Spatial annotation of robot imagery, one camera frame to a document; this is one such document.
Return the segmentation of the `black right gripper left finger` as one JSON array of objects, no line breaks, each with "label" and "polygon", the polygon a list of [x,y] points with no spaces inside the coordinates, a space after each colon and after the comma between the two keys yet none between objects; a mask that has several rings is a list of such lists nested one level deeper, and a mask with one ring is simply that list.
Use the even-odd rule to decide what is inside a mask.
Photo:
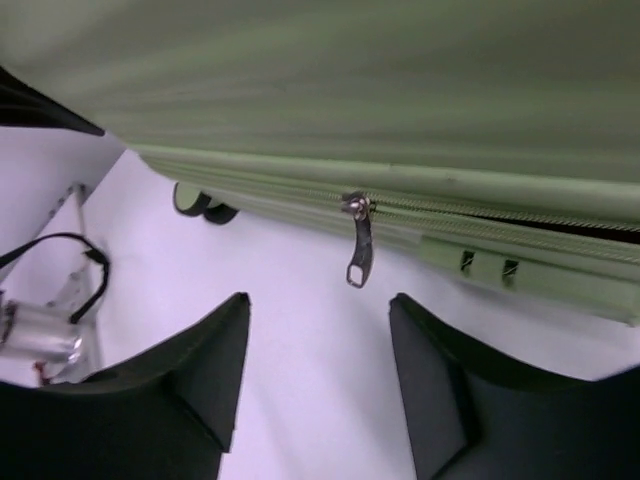
[{"label": "black right gripper left finger", "polygon": [[1,386],[4,479],[215,479],[231,448],[250,327],[236,293],[81,383]]}]

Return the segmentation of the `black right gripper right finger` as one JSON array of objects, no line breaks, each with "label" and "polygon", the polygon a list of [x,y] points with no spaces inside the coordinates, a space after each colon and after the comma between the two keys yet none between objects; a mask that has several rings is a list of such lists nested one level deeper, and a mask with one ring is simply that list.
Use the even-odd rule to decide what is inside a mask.
[{"label": "black right gripper right finger", "polygon": [[406,294],[389,321],[417,478],[638,478],[638,369],[597,381],[543,370]]}]

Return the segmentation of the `metal suitcase zipper pull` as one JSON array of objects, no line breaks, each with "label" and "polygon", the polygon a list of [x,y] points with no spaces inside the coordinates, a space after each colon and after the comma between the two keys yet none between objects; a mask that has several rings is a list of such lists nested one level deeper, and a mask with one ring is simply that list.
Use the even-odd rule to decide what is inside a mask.
[{"label": "metal suitcase zipper pull", "polygon": [[350,286],[362,289],[373,266],[371,217],[375,211],[375,203],[365,193],[354,191],[342,195],[341,210],[352,217],[355,225],[355,247],[346,269],[346,281]]}]

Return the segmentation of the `green suitcase blue lining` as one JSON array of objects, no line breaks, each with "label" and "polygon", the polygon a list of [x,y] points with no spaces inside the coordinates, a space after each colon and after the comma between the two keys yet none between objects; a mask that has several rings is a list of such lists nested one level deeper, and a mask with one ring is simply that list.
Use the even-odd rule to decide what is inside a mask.
[{"label": "green suitcase blue lining", "polygon": [[217,206],[639,322],[635,1],[5,1],[1,66]]}]

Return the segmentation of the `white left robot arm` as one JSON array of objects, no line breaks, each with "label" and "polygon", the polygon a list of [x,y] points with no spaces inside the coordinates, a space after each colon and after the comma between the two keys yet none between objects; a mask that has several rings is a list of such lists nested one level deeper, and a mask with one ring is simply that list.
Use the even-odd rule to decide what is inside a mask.
[{"label": "white left robot arm", "polygon": [[1,68],[1,126],[64,129],[103,137],[105,131]]}]

